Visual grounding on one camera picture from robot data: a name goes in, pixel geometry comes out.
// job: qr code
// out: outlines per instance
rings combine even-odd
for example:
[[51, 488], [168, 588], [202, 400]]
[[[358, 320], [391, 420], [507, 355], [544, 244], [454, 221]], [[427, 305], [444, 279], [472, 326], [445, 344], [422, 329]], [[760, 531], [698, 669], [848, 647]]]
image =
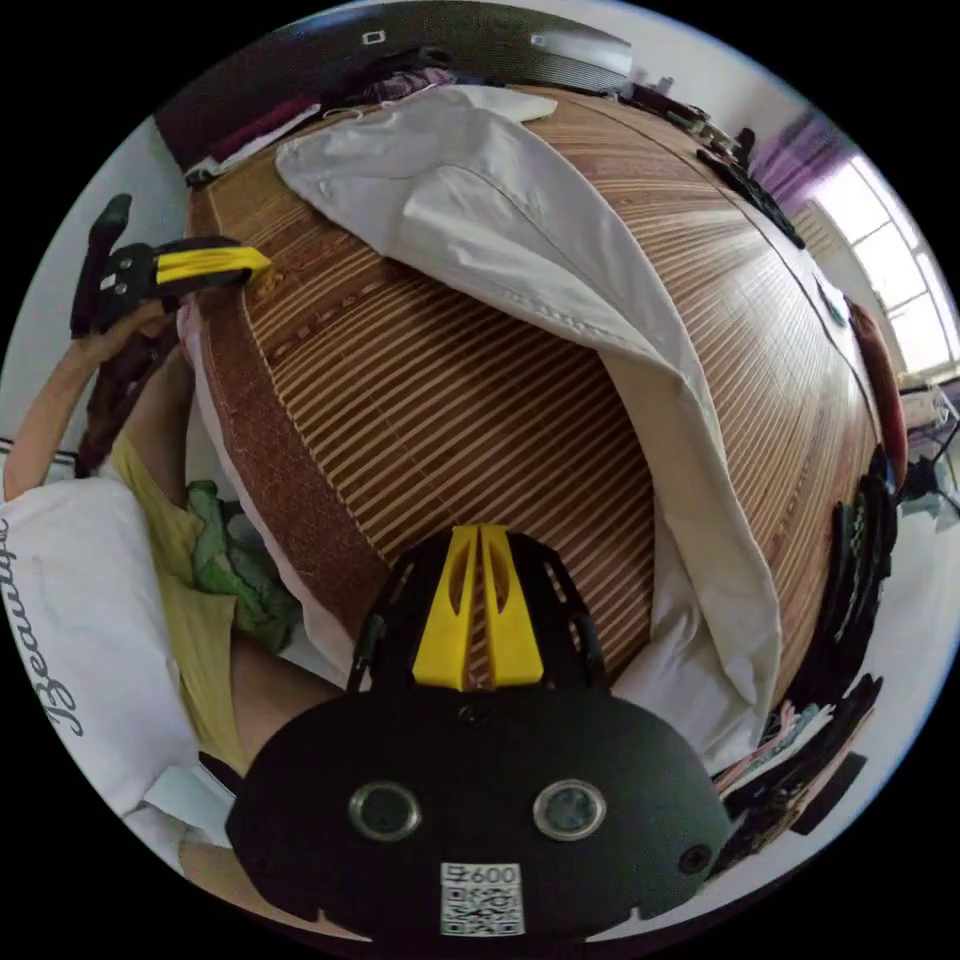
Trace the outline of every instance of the qr code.
[[524, 932], [520, 866], [444, 863], [440, 931], [451, 937], [515, 937]]

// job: window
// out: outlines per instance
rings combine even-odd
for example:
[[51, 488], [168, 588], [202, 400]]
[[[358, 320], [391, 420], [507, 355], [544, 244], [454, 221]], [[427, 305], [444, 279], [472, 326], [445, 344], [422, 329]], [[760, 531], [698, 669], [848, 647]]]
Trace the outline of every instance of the window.
[[844, 164], [814, 200], [850, 244], [883, 304], [910, 373], [960, 361], [956, 310], [913, 221], [864, 157]]

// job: pillow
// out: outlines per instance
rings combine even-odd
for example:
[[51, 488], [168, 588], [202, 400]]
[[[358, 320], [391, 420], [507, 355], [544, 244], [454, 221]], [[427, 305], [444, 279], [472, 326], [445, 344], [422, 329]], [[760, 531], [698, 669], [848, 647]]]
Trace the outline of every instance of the pillow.
[[883, 449], [893, 468], [894, 485], [899, 490], [907, 476], [907, 427], [897, 375], [877, 321], [859, 304], [850, 301], [848, 303], [850, 323], [860, 344], [870, 385], [877, 400], [877, 411], [883, 430]]

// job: yellow clamp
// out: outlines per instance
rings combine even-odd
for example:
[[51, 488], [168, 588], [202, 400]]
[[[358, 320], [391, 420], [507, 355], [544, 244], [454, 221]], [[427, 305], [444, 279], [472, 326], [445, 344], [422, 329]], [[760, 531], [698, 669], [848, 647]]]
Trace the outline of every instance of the yellow clamp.
[[453, 529], [413, 665], [419, 684], [464, 689], [478, 555], [494, 686], [534, 684], [543, 677], [543, 660], [506, 527], [482, 524]]
[[249, 270], [255, 277], [270, 266], [270, 261], [254, 247], [207, 247], [181, 250], [157, 257], [157, 285], [186, 280], [206, 273]]

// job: woven mat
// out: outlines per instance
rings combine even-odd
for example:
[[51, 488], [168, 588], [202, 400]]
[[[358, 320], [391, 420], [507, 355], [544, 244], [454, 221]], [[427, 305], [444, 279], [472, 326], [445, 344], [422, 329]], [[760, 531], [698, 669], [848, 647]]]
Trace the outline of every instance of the woven mat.
[[[537, 92], [559, 106], [529, 128], [618, 211], [697, 348], [781, 601], [782, 692], [814, 628], [832, 504], [877, 442], [867, 405], [693, 141], [627, 106]], [[272, 150], [195, 194], [191, 219], [274, 262], [242, 300], [205, 301], [204, 364], [231, 459], [316, 598], [355, 633], [405, 546], [504, 523], [560, 551], [622, 669], [648, 639], [652, 487], [597, 356], [383, 260], [289, 191]]]

